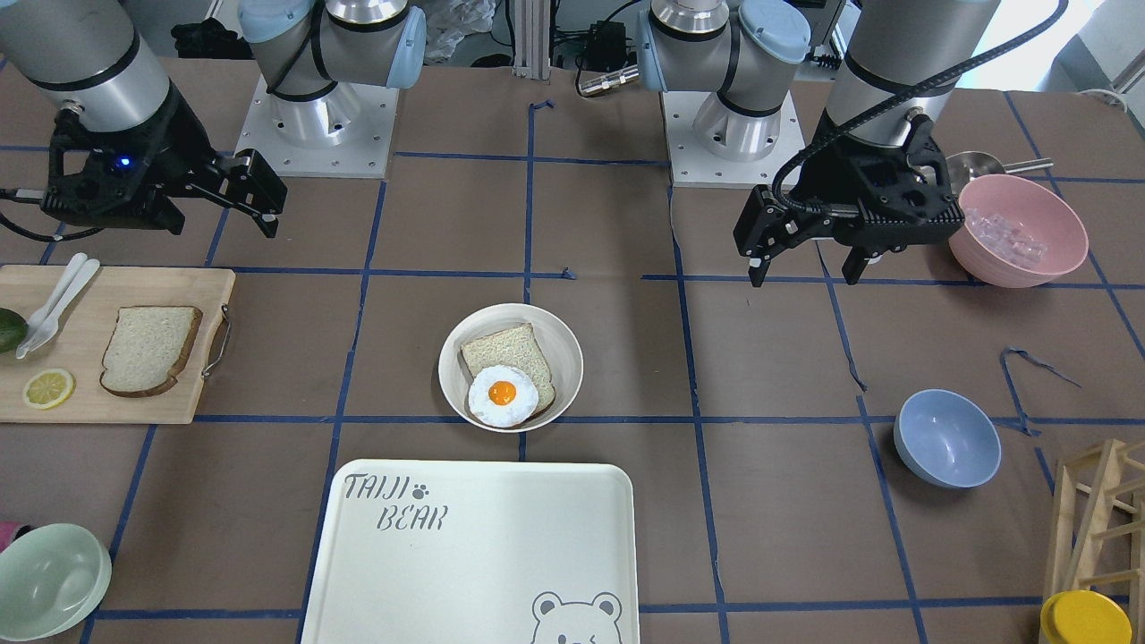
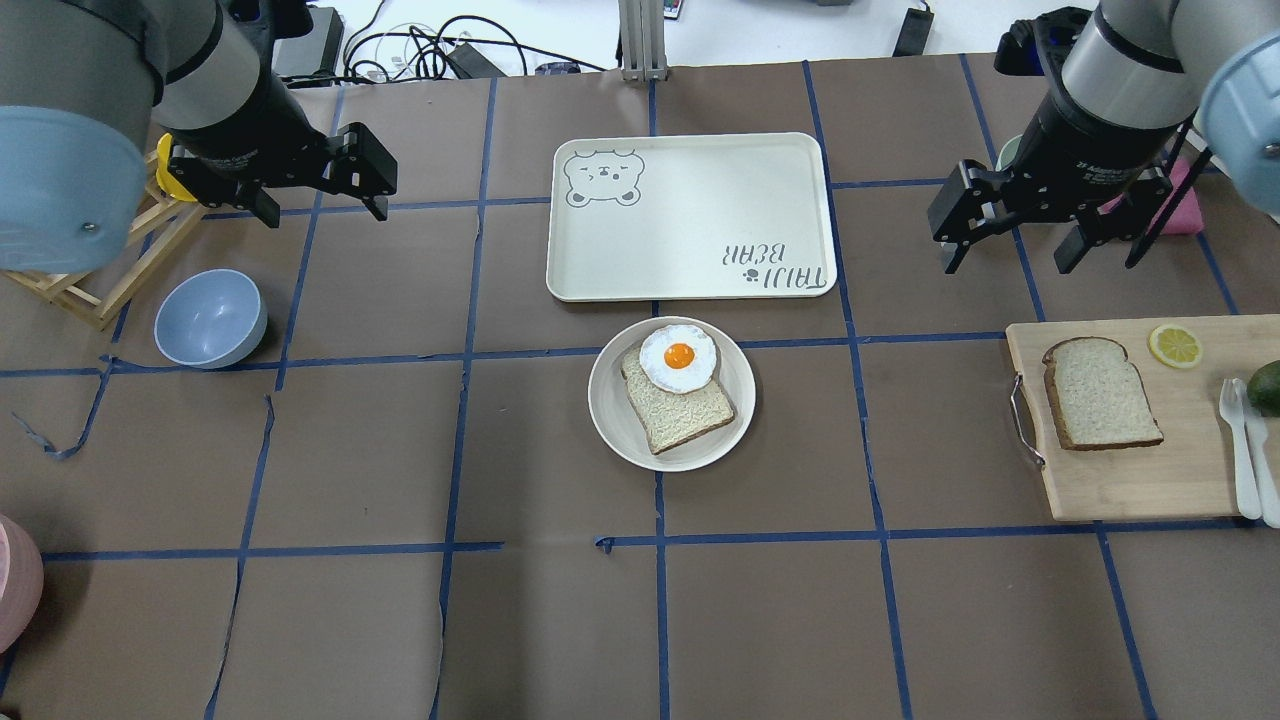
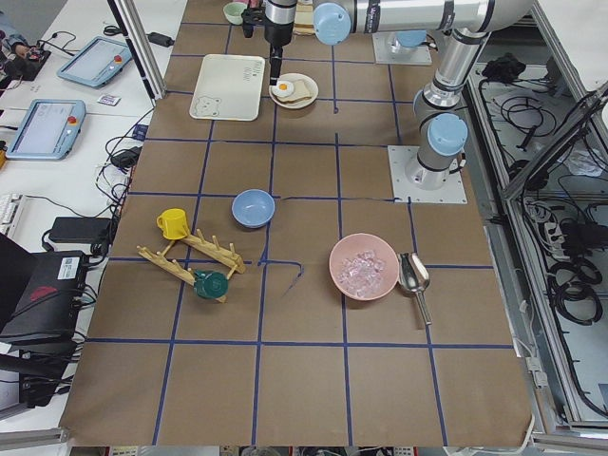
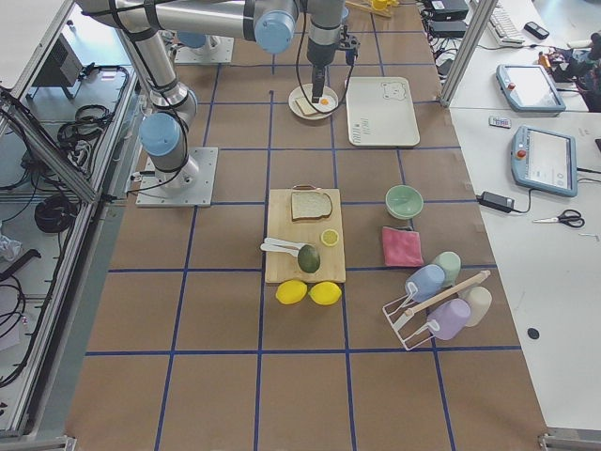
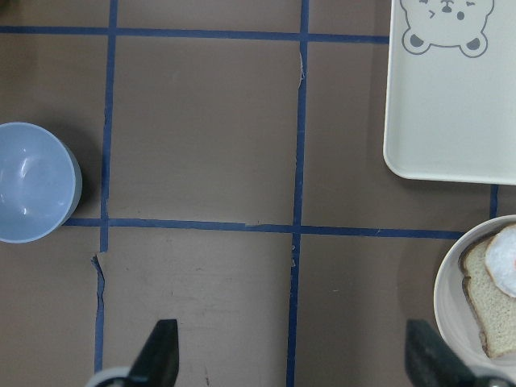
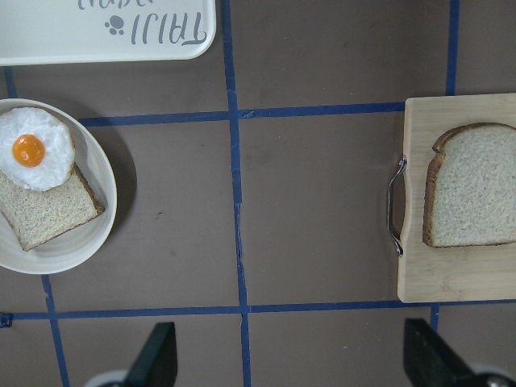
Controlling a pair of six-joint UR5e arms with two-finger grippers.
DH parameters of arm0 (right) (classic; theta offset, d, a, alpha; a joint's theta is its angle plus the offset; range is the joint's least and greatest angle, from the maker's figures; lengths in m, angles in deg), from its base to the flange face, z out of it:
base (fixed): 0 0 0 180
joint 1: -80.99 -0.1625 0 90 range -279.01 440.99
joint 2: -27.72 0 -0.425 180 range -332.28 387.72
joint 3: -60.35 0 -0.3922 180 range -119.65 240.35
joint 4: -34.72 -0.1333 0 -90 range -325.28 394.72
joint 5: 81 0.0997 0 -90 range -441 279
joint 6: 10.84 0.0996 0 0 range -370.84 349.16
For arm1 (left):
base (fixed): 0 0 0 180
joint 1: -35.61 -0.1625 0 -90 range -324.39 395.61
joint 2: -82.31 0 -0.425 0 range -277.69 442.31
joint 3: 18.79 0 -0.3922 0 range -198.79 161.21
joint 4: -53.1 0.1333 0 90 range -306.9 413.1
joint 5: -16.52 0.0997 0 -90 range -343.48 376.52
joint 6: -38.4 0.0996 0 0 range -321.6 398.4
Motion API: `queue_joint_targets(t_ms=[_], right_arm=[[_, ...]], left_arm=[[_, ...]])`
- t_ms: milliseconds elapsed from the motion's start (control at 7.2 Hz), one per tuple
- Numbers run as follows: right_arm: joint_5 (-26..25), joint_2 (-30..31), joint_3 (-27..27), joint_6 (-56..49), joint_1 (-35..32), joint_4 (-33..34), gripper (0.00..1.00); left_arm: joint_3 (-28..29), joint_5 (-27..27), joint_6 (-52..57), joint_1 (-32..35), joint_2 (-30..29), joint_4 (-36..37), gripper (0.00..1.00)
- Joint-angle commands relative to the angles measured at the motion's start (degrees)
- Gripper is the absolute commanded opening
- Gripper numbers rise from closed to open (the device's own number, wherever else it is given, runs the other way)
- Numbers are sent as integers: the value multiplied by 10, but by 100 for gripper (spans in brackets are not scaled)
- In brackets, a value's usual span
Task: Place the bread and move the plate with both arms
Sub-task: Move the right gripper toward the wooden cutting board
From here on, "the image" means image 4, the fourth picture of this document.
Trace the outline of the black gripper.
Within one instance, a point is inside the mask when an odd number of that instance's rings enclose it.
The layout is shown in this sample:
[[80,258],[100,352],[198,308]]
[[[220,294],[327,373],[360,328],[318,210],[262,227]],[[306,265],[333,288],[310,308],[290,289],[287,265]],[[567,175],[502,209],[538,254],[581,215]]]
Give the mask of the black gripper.
[[350,35],[346,27],[309,28],[307,58],[312,64],[311,103],[317,104],[324,92],[325,71],[332,63],[337,51],[346,53],[349,66],[355,64],[361,44],[358,38]]

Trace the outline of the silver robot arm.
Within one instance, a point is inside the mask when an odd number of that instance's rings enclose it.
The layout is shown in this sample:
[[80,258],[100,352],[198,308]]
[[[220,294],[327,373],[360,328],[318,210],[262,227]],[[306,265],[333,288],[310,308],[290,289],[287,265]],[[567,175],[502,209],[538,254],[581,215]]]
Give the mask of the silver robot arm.
[[277,54],[291,43],[300,14],[317,17],[323,11],[315,1],[80,1],[78,6],[129,41],[136,71],[158,109],[143,122],[140,139],[167,190],[193,181],[187,132],[196,100],[178,80],[160,32],[246,39]]
[[269,54],[292,43],[297,20],[309,25],[307,58],[312,64],[311,103],[322,97],[325,70],[342,43],[343,1],[176,1],[172,19],[157,9],[160,24],[170,30],[254,41]]

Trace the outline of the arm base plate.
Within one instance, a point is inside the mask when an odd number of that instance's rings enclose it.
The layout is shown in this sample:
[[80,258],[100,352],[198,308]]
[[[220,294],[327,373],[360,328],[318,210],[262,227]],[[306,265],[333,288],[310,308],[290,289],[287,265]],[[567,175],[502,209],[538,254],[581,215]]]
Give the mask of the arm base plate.
[[217,168],[217,148],[189,148],[189,161],[177,177],[159,172],[141,179],[135,204],[140,208],[209,207]]
[[232,59],[234,40],[217,36],[206,36],[203,46],[177,45],[174,61],[179,65],[210,66],[229,64]]

